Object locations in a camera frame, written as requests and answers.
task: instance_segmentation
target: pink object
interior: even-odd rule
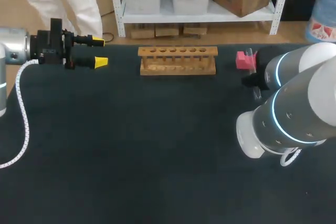
[[[246,56],[243,51],[237,52],[236,66],[237,69],[255,69],[256,68],[256,52],[253,57]]]

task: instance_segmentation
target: plastic water bottle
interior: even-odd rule
[[[336,42],[336,0],[316,0],[306,38],[311,42]]]

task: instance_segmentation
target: cable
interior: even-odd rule
[[[290,165],[299,156],[301,151],[302,151],[302,149],[297,148],[297,150],[294,152],[293,156],[286,161],[286,158],[288,157],[288,155],[292,153],[291,149],[286,150],[283,153],[283,155],[281,156],[280,165],[283,166],[283,167]]]
[[[281,155],[280,165],[283,166],[283,167],[290,165],[299,156],[300,152],[302,151],[302,149],[299,149],[298,147],[296,147],[296,148],[288,148],[283,153],[280,153],[280,152],[275,152],[275,151],[267,148],[261,142],[259,142],[259,144],[260,144],[261,148],[265,149],[266,151],[268,151],[270,153],[273,153],[275,155]],[[293,156],[288,161],[286,161],[288,155],[290,155],[292,153],[294,153]]]
[[[112,13],[114,13],[114,10],[110,11],[109,13],[105,13],[105,14],[101,15],[101,17],[105,17],[106,15],[109,15],[109,14],[112,14]]]
[[[38,60],[30,60],[27,61],[26,63],[24,63],[17,75],[16,75],[16,79],[15,79],[15,87],[16,87],[16,95],[17,95],[17,100],[19,102],[19,106],[21,109],[21,114],[22,114],[22,118],[23,118],[23,122],[25,125],[25,140],[23,143],[23,146],[21,148],[21,151],[16,155],[16,157],[14,157],[11,161],[0,165],[0,169],[8,167],[10,165],[13,165],[15,162],[17,162],[22,156],[23,154],[26,152],[27,147],[28,147],[28,142],[29,142],[29,124],[28,124],[28,117],[26,114],[26,109],[25,106],[23,104],[23,100],[22,100],[22,96],[21,96],[21,90],[20,90],[20,78],[21,78],[21,74],[23,72],[23,70],[25,70],[26,67],[28,67],[29,65],[33,65],[33,64],[38,64]]]
[[[105,16],[107,16],[109,14],[112,14],[112,13],[114,13],[114,10],[110,11],[109,13],[105,13],[105,14],[101,15],[101,17],[105,17]],[[103,33],[103,35],[107,35],[107,34],[111,35],[112,38],[110,40],[106,40],[105,42],[108,43],[108,42],[113,41],[114,40],[114,34],[113,33]]]

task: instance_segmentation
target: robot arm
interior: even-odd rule
[[[261,48],[256,54],[256,73],[242,79],[247,87],[276,91],[297,74],[336,56],[336,45],[321,42],[273,57],[275,49]]]
[[[108,64],[108,58],[73,57],[74,44],[103,47],[105,41],[88,36],[74,36],[62,30],[62,20],[52,18],[50,31],[39,30],[37,35],[29,35],[25,29],[0,28],[0,117],[6,112],[6,66],[22,65],[36,59],[39,64],[60,64],[67,69],[76,66],[92,69]]]
[[[303,71],[298,64],[298,75],[266,103],[239,116],[237,137],[247,156],[285,155],[336,136],[336,57],[317,62]]]

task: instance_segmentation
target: metal shelving unit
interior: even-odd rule
[[[211,23],[211,22],[244,22],[244,21],[272,21],[270,35],[277,33],[285,0],[277,0],[276,6],[270,1],[269,5],[239,18],[225,8],[209,1],[208,13],[204,15],[175,15],[172,0],[162,0],[161,12],[155,15],[130,14],[124,1],[113,0],[114,11],[118,26],[119,37],[125,37],[127,23]]]

